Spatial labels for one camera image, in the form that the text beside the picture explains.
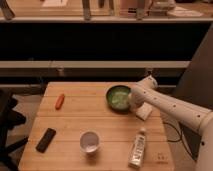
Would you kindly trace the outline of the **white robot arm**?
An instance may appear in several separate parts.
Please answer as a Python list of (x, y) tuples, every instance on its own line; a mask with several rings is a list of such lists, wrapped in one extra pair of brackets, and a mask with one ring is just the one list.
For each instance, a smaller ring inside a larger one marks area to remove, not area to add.
[(174, 117), (201, 136), (195, 171), (213, 171), (213, 110), (157, 91), (158, 83), (150, 75), (134, 83), (129, 102), (134, 110), (148, 103)]

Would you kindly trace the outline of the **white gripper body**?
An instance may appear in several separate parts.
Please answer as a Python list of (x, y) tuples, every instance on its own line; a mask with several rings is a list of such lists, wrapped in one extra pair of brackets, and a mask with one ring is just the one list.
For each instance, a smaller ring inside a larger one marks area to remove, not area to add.
[(132, 93), (128, 95), (128, 102), (132, 109), (140, 108), (144, 103), (142, 99), (136, 97)]

